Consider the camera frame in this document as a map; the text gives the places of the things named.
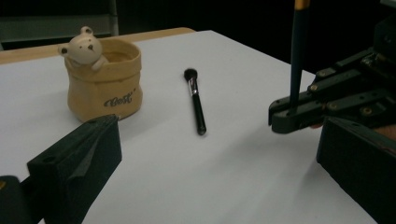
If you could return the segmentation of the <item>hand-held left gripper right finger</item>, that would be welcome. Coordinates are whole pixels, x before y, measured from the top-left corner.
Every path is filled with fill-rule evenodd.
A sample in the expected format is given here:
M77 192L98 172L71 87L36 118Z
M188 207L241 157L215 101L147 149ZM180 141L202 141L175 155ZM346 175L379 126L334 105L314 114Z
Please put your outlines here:
M378 224L396 224L396 141L358 123L327 118L317 162Z

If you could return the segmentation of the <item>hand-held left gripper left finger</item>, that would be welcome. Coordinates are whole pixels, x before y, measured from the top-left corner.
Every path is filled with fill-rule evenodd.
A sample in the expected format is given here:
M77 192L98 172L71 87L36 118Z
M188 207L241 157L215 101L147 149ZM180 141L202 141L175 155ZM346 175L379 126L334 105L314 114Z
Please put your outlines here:
M86 121L27 163L35 221L82 223L122 160L118 121Z

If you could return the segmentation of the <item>thin black copper-ferrule brush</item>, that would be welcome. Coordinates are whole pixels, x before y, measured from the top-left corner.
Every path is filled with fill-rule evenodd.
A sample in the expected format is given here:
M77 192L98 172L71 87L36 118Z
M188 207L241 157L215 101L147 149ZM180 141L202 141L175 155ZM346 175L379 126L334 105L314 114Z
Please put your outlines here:
M294 15L290 50L290 106L297 106L304 67L309 8L311 0L294 0Z

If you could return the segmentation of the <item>tan bear brush holder cup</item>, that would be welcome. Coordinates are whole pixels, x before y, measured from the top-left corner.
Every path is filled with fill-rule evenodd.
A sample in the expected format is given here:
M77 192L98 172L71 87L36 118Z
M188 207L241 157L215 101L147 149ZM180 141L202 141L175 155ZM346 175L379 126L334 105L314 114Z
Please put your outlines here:
M97 38L84 26L58 47L69 78L67 104L81 121L114 114L125 119L143 100L141 51L133 43Z

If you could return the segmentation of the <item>black makeup brush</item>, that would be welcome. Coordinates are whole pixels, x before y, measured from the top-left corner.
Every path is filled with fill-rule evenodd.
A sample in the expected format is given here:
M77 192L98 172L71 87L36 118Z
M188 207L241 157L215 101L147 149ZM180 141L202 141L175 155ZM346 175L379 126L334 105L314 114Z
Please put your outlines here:
M197 133L199 135L204 135L206 134L206 125L205 125L205 116L202 109L202 104L198 89L198 82L197 82L198 73L195 69L188 68L184 71L183 77L185 78L186 82L189 85Z

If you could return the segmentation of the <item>white board sheet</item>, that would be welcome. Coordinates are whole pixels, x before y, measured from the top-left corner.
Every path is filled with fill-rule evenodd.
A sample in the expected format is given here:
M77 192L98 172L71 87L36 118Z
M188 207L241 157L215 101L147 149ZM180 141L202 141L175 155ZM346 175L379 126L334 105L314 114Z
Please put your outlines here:
M289 92L286 63L212 31L139 47L143 104L120 122L121 164L83 224L375 224L318 165L319 131L268 126Z

